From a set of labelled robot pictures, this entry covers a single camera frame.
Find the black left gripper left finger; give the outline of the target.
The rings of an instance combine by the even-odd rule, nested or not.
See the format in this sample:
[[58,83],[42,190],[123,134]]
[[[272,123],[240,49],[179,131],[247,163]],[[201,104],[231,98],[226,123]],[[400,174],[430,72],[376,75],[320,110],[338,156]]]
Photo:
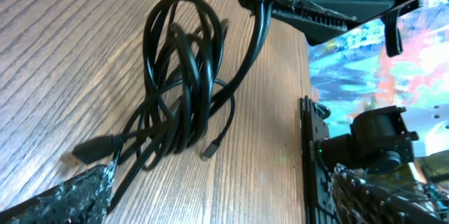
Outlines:
[[2,223],[101,223],[112,200],[112,168],[99,164],[1,212]]

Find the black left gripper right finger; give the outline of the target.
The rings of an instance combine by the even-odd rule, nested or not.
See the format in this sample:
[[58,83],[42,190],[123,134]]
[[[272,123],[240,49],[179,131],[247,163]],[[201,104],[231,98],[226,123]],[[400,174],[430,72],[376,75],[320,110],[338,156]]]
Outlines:
[[338,164],[331,177],[337,221],[343,224],[444,224],[435,213],[383,187],[366,182]]

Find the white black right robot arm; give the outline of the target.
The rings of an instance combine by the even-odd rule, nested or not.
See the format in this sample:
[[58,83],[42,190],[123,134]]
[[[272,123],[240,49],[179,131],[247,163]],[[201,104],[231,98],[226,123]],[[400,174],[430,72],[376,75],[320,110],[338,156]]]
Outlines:
[[[247,9],[258,2],[270,4],[271,17],[301,31],[315,46],[336,38],[369,20],[382,18],[390,56],[401,53],[397,29],[399,0],[239,0]],[[309,171],[332,171],[342,164],[350,169],[380,173],[414,159],[412,142],[417,133],[403,122],[401,107],[390,106],[363,112],[350,125],[350,132],[331,138],[319,110],[308,97],[301,99],[303,162]]]

